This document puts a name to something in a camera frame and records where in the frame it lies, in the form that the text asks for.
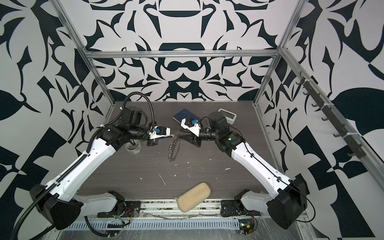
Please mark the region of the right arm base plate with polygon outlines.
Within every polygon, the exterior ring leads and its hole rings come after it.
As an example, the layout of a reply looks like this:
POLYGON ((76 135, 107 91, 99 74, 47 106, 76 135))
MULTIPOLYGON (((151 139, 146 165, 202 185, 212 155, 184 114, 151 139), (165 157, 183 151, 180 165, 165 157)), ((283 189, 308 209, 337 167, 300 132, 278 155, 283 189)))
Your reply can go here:
POLYGON ((244 213, 244 208, 238 200, 221 200, 220 215, 224 218, 240 216, 244 213))

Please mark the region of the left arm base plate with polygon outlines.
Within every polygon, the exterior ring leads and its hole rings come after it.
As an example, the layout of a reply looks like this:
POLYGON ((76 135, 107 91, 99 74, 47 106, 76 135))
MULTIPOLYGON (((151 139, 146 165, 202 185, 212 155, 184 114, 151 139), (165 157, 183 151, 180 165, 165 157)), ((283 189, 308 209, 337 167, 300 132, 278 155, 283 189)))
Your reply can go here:
POLYGON ((110 212, 98 213, 98 218, 112 218, 119 216, 120 218, 130 218, 141 211, 141 201, 120 201, 110 212))

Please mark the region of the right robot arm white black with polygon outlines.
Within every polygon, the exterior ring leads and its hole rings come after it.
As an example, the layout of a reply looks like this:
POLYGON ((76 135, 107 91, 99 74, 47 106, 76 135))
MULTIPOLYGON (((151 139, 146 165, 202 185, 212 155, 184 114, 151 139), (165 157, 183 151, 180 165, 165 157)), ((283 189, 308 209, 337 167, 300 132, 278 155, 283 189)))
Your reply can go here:
POLYGON ((239 194, 240 202, 247 211, 267 213, 283 229, 288 229, 308 207, 307 186, 300 179, 292 180, 265 161, 236 128, 229 126, 221 112, 208 116, 209 125, 187 117, 181 120, 181 127, 189 134, 180 138, 200 147, 203 141, 215 142, 218 149, 240 163, 265 188, 260 194, 244 191, 239 194))

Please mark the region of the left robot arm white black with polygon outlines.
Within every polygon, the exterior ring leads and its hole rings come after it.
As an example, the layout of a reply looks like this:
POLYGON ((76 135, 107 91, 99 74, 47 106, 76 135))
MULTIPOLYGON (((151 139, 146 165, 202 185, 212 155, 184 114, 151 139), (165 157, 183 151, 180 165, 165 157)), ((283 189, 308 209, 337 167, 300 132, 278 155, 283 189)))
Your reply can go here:
POLYGON ((141 124, 146 114, 137 107, 123 108, 116 123, 101 127, 90 141, 91 146, 60 175, 46 186, 36 185, 30 191, 36 207, 58 230, 69 227, 75 220, 85 216, 106 213, 120 215, 124 198, 115 191, 101 195, 79 196, 83 183, 91 174, 122 146, 135 140, 148 141, 155 145, 159 138, 171 135, 171 129, 156 123, 141 124))

